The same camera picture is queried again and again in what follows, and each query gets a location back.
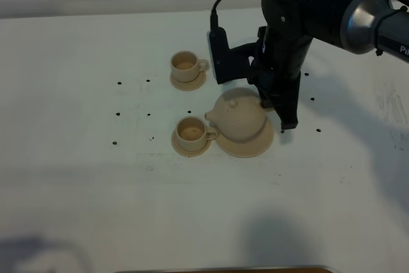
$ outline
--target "beige ceramic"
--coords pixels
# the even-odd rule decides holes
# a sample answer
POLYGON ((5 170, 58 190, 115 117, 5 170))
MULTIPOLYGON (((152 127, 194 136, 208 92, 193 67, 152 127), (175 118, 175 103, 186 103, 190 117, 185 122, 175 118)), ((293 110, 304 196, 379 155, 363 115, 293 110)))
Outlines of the beige ceramic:
POLYGON ((195 157, 207 151, 211 141, 218 136, 217 129, 207 127, 200 118, 188 116, 176 125, 172 135, 172 145, 180 155, 195 157))
POLYGON ((196 90, 205 83, 208 68, 209 62, 198 59, 193 52, 177 52, 171 58, 171 83, 182 91, 196 90))
POLYGON ((235 157, 254 157, 272 144, 274 130, 256 92, 235 88, 223 93, 205 115, 217 126, 217 144, 235 157))

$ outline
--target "teapot lid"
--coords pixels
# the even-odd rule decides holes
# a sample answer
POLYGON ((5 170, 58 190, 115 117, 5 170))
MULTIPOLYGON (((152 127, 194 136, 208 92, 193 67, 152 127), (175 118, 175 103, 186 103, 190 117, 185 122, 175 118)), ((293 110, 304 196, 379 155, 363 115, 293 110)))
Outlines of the teapot lid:
POLYGON ((216 101, 214 111, 219 121, 228 122, 243 121, 260 111, 260 115, 265 116, 258 94, 247 88, 234 88, 223 93, 216 101))

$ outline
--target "white tabletop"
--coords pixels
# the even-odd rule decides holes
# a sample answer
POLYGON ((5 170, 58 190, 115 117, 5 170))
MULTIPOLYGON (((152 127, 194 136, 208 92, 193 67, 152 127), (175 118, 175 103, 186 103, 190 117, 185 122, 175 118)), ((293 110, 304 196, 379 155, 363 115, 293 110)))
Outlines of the white tabletop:
MULTIPOLYGON (((265 24, 260 9, 219 16, 232 47, 265 24)), ((176 122, 248 86, 211 72, 194 92, 171 86, 172 54, 209 59, 208 28, 209 12, 0 21, 2 269, 408 272, 409 65, 315 40, 295 130, 270 113, 259 157, 213 142, 185 158, 176 122)))

